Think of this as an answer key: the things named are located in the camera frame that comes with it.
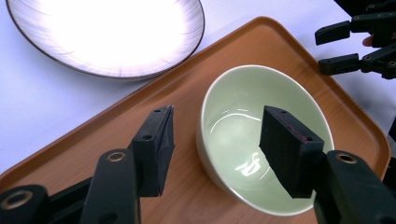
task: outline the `bowl rim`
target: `bowl rim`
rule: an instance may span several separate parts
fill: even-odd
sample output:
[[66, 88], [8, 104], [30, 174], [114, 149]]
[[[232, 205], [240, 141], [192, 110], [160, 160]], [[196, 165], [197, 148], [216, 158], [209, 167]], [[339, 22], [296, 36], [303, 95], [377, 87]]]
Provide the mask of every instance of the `bowl rim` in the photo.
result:
[[[204, 134], [204, 117], [205, 117], [205, 109], [206, 109], [206, 105], [207, 105], [207, 100], [208, 100], [208, 97], [209, 97], [210, 93], [213, 91], [213, 89], [217, 86], [217, 84], [224, 77], [228, 76], [229, 74], [231, 74], [235, 70], [240, 70], [240, 69], [245, 69], [245, 68], [260, 68], [260, 69], [270, 70], [270, 71], [272, 71], [274, 73], [277, 73], [277, 74], [281, 75], [284, 78], [287, 78], [288, 80], [290, 80], [291, 82], [296, 84], [296, 86], [299, 87], [305, 93], [305, 95], [313, 103], [314, 107], [318, 110], [320, 118], [322, 120], [324, 120], [325, 128], [326, 128], [326, 130], [327, 130], [327, 132], [329, 134], [329, 137], [330, 137], [330, 142], [327, 142], [327, 144], [328, 144], [328, 146], [329, 146], [329, 148], [331, 150], [334, 149], [334, 142], [333, 142], [333, 139], [332, 139], [332, 130], [330, 129], [329, 123], [327, 122], [326, 117], [323, 114], [323, 111], [320, 109], [320, 106], [318, 105], [318, 103], [316, 102], [314, 97], [300, 83], [298, 83], [292, 77], [289, 77], [288, 75], [286, 75], [286, 74], [284, 74], [284, 73], [282, 73], [282, 72], [280, 72], [280, 71], [278, 71], [278, 70], [276, 70], [276, 69], [274, 69], [272, 67], [265, 66], [265, 65], [260, 65], [260, 64], [238, 65], [236, 67], [230, 68], [229, 70], [223, 72], [220, 76], [218, 76], [215, 79], [214, 82], [212, 82], [212, 84], [210, 85], [210, 87], [206, 91], [206, 94], [205, 94], [205, 97], [204, 97], [204, 101], [203, 101], [203, 104], [202, 104], [202, 108], [201, 108], [201, 114], [200, 114], [200, 117], [199, 117], [199, 120], [200, 120], [199, 121], [199, 129], [200, 129], [200, 132], [201, 132], [201, 136], [202, 136], [202, 140], [203, 140], [202, 144], [204, 145], [204, 148], [207, 148], [207, 145], [206, 145], [207, 141], [205, 140], [205, 134]], [[214, 171], [214, 173], [216, 175], [216, 178], [219, 180], [220, 184], [224, 188], [226, 188], [228, 191], [230, 191], [230, 193], [232, 193], [234, 197], [238, 198], [240, 201], [242, 201], [243, 203], [247, 204], [248, 206], [253, 207], [256, 210], [259, 210], [259, 211], [264, 212], [266, 214], [275, 215], [275, 216], [281, 216], [281, 217], [290, 217], [290, 216], [299, 215], [301, 213], [304, 213], [304, 212], [308, 211], [309, 209], [311, 209], [313, 207], [313, 204], [311, 204], [310, 206], [307, 206], [307, 207], [305, 207], [302, 210], [299, 210], [299, 211], [296, 211], [296, 212], [285, 213], [285, 212], [277, 212], [277, 211], [267, 210], [267, 209], [264, 209], [264, 208], [254, 204], [254, 203], [251, 203], [249, 200], [247, 200], [243, 196], [241, 196], [236, 190], [234, 190], [229, 184], [227, 184], [227, 182], [224, 180], [224, 178], [219, 174], [219, 171], [216, 168], [216, 165], [213, 163], [213, 158], [212, 158], [211, 154], [207, 153], [207, 150], [205, 150], [205, 151], [206, 151], [206, 156], [207, 156], [208, 160], [210, 161], [210, 165], [212, 166], [213, 171]]]

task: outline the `wooden tray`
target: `wooden tray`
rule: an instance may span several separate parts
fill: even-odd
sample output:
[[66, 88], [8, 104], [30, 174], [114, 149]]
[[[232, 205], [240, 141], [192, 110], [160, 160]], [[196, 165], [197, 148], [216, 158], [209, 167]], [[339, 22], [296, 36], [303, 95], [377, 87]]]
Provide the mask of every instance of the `wooden tray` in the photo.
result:
[[290, 75], [316, 99], [332, 130], [335, 148], [364, 158], [383, 177], [386, 137], [317, 62], [276, 21], [257, 18], [129, 95], [71, 133], [0, 176], [0, 191], [39, 184], [49, 194], [92, 175], [101, 154], [125, 148], [149, 111], [174, 105], [176, 148], [161, 198], [142, 198], [143, 223], [316, 223], [311, 209], [295, 217], [258, 212], [218, 189], [206, 176], [195, 147], [205, 93], [226, 70], [262, 64]]

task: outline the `screw hole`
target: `screw hole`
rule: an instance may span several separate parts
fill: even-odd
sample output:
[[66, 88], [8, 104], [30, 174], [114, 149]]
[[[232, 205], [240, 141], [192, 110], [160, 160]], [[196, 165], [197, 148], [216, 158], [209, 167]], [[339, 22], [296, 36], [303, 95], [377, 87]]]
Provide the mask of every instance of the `screw hole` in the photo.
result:
[[108, 161], [122, 161], [126, 157], [123, 152], [114, 152], [107, 156]]
[[337, 158], [339, 161], [343, 161], [343, 162], [349, 163], [349, 164], [355, 164], [355, 163], [358, 162], [355, 158], [353, 158], [353, 157], [351, 157], [351, 156], [349, 156], [349, 155], [347, 155], [347, 154], [345, 154], [345, 153], [338, 153], [338, 154], [336, 155], [336, 158]]
[[30, 190], [19, 190], [8, 197], [6, 197], [0, 204], [5, 210], [14, 209], [29, 202], [33, 197], [33, 192]]

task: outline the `ceramic bowl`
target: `ceramic bowl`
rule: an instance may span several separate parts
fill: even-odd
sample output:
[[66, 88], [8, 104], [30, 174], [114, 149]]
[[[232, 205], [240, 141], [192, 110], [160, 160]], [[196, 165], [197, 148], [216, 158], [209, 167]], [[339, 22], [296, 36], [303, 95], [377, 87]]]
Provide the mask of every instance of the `ceramic bowl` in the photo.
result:
[[294, 79], [261, 65], [238, 66], [208, 89], [196, 143], [211, 180], [237, 200], [277, 216], [300, 214], [310, 199], [292, 199], [259, 148], [265, 105], [289, 111], [333, 149], [329, 125], [313, 97]]

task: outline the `white table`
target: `white table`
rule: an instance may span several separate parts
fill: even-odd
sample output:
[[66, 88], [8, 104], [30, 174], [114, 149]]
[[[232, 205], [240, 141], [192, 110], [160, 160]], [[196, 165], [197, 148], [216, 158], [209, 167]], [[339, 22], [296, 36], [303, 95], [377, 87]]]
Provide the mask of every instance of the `white table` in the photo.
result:
[[[332, 0], [202, 0], [205, 34], [198, 51], [248, 21], [282, 23], [317, 60], [374, 51], [367, 34], [316, 46], [317, 29], [350, 17]], [[354, 72], [334, 77], [388, 133], [396, 115], [396, 80]], [[19, 32], [0, 2], [0, 174], [150, 82], [94, 77], [56, 63]]]

